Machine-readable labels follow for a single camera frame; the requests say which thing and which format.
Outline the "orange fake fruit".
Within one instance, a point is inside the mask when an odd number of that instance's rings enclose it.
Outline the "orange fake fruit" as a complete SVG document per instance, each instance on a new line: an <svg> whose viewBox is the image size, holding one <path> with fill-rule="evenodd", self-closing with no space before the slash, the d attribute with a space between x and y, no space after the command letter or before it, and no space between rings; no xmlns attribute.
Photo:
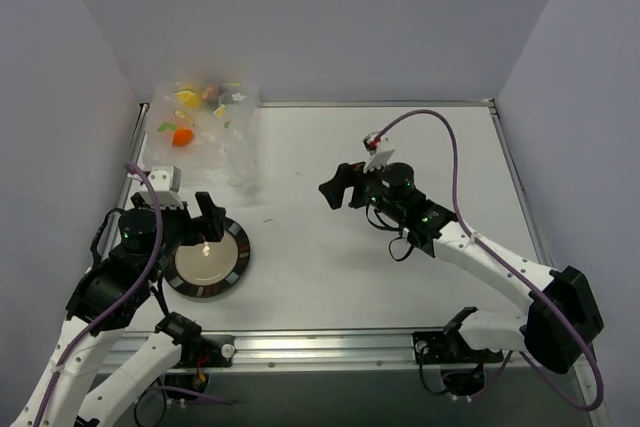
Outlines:
<svg viewBox="0 0 640 427"><path fill-rule="evenodd" d="M173 132L171 145L173 147L186 147L194 140L194 132L188 128L178 128Z"/></svg>

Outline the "clear printed plastic bag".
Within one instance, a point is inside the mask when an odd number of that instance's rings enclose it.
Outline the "clear printed plastic bag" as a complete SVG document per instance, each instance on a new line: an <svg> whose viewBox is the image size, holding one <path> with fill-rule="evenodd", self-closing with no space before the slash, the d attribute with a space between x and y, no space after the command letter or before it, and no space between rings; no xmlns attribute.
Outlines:
<svg viewBox="0 0 640 427"><path fill-rule="evenodd" d="M202 91L218 85L219 99L207 103ZM156 85L145 121L147 167L175 166L186 186L256 185L261 96L254 83L161 82ZM194 140L173 147L173 132L188 128Z"/></svg>

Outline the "dark red fake fruit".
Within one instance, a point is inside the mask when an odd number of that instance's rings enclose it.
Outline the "dark red fake fruit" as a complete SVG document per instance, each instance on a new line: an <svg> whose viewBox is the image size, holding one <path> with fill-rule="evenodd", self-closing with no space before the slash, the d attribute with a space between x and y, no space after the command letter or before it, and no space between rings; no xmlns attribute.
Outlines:
<svg viewBox="0 0 640 427"><path fill-rule="evenodd" d="M202 91L202 99L207 103L217 102L219 95L220 90L218 85L209 85Z"/></svg>

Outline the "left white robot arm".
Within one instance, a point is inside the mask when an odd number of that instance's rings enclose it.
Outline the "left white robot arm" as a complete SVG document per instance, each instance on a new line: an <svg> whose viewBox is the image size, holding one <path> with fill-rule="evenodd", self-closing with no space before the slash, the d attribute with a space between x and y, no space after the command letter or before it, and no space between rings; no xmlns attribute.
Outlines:
<svg viewBox="0 0 640 427"><path fill-rule="evenodd" d="M96 256L78 283L56 348L15 425L111 426L173 367L229 366L229 340L209 340L194 321L171 312L124 364L94 382L177 249L222 240L225 209L206 192L197 193L196 201L201 214L193 218L184 203L168 208L134 195L133 208L120 213L120 244L106 258Z"/></svg>

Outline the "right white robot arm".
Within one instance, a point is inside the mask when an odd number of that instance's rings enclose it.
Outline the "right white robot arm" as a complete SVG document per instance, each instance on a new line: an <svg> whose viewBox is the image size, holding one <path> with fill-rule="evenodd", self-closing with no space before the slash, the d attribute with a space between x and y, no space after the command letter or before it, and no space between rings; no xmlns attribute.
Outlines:
<svg viewBox="0 0 640 427"><path fill-rule="evenodd" d="M364 163L342 163L318 190L333 210L341 208L350 190L351 208L383 214L412 248L463 269L518 308L516 315L470 308L452 322L457 337L472 350L522 350L548 370L564 374L603 330L581 271L538 264L464 228L453 211L416 188L414 171L406 163L374 171Z"/></svg>

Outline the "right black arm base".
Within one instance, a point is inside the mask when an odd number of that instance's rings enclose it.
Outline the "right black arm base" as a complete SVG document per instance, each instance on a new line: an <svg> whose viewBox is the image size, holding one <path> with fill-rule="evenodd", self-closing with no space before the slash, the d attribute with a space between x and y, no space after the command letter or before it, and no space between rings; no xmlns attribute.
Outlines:
<svg viewBox="0 0 640 427"><path fill-rule="evenodd" d="M470 403L504 372L511 354L489 349L472 350L458 333L442 330L412 334L414 359L422 387L434 397L449 396ZM431 386L425 368L437 368L440 385Z"/></svg>

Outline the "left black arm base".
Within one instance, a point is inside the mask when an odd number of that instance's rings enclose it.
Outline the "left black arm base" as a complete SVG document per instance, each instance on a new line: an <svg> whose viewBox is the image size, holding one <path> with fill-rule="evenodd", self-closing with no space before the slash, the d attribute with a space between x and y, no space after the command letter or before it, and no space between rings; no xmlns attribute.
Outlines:
<svg viewBox="0 0 640 427"><path fill-rule="evenodd" d="M206 392L209 375L204 372L204 368L212 366L218 360L226 361L214 343L207 340L180 341L171 336L167 336L167 340L172 347L177 347L179 350L179 360L175 366L194 368L195 372L192 374L163 373L157 377L134 401L133 417L137 426L143 426L138 413L140 404L156 395L159 396L161 412L155 426L164 419L172 403L177 403L183 409L191 405L232 406L235 404L234 400Z"/></svg>

